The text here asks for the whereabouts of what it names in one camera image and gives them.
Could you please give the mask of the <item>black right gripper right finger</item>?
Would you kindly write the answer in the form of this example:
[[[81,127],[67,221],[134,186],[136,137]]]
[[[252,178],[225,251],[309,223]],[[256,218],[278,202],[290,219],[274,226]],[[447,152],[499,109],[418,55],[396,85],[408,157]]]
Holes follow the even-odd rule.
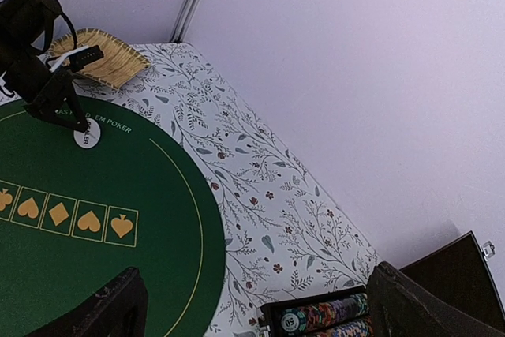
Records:
[[[504,333],[441,301],[388,262],[366,287],[374,336],[503,336]]]

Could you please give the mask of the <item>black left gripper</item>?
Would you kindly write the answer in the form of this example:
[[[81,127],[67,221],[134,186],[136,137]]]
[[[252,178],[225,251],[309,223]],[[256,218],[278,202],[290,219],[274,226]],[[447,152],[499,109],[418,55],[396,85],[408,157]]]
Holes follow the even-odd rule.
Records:
[[[71,50],[43,61],[39,57],[49,51],[59,17],[71,32]],[[102,58],[97,45],[77,46],[77,31],[58,0],[1,0],[1,91],[20,96],[32,117],[86,132],[73,74]]]

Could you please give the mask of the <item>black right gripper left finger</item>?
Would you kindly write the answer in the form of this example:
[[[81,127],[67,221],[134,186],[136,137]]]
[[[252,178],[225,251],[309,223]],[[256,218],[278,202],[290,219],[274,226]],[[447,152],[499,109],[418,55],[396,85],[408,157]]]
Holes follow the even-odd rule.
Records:
[[[140,270],[128,267],[75,309],[30,336],[144,336],[148,291]]]

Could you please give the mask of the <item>white dealer button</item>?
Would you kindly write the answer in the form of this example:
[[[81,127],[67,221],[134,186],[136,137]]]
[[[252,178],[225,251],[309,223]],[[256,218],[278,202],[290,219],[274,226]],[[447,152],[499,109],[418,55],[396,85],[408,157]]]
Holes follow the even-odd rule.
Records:
[[[94,148],[99,143],[101,137],[99,123],[92,118],[88,118],[87,122],[88,128],[85,132],[73,132],[74,141],[80,148],[83,149]]]

